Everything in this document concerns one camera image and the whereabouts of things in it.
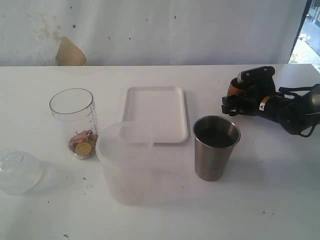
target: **translucent plastic container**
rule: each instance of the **translucent plastic container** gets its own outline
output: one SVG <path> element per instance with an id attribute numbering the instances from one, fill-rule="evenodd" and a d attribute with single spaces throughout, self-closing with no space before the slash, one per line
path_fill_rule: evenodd
<path id="1" fill-rule="evenodd" d="M 61 123 L 65 145 L 78 159 L 95 154 L 98 124 L 94 96 L 82 88 L 61 91 L 50 101 L 52 115 Z"/>
<path id="2" fill-rule="evenodd" d="M 37 158 L 15 148 L 0 151 L 0 189 L 19 195 L 33 188 L 41 179 L 43 168 Z"/>
<path id="3" fill-rule="evenodd" d="M 116 201 L 139 204 L 151 191 L 154 183 L 150 164 L 152 147 L 151 136 L 137 123 L 116 123 L 100 133 L 96 154 Z"/>

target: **white backdrop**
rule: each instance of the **white backdrop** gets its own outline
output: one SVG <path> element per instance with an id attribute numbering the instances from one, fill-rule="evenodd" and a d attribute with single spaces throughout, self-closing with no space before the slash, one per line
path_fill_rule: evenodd
<path id="1" fill-rule="evenodd" d="M 2 0 L 0 66 L 288 63 L 307 0 Z"/>

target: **white table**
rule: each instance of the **white table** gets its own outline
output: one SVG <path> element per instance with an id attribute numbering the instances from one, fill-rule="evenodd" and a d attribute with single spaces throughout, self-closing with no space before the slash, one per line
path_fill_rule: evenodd
<path id="1" fill-rule="evenodd" d="M 55 93 L 88 89 L 103 129 L 120 121 L 129 87 L 180 86 L 193 126 L 206 115 L 226 117 L 221 97 L 232 78 L 253 67 L 1 67 L 0 146 L 33 154 L 45 172 L 31 192 L 0 193 L 0 239 L 319 239 L 320 127 L 302 138 L 259 117 L 233 117 L 241 140 L 218 182 L 195 174 L 191 132 L 183 144 L 156 145 L 161 175 L 153 199 L 126 206 L 110 196 L 96 157 L 72 157 L 49 110 Z M 311 65 L 274 67 L 277 89 L 320 82 Z"/>

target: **metal cup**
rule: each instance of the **metal cup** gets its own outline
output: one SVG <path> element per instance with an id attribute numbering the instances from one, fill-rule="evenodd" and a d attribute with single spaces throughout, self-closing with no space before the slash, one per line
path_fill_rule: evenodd
<path id="1" fill-rule="evenodd" d="M 195 122 L 193 133 L 196 174 L 208 182 L 219 180 L 240 140 L 239 128 L 227 118 L 205 116 Z"/>

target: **coin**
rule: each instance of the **coin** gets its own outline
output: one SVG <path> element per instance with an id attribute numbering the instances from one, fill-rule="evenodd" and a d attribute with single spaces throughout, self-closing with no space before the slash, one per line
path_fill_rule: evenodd
<path id="1" fill-rule="evenodd" d="M 75 147 L 74 151 L 78 155 L 87 156 L 89 153 L 91 153 L 92 147 L 90 143 L 82 142 Z"/>

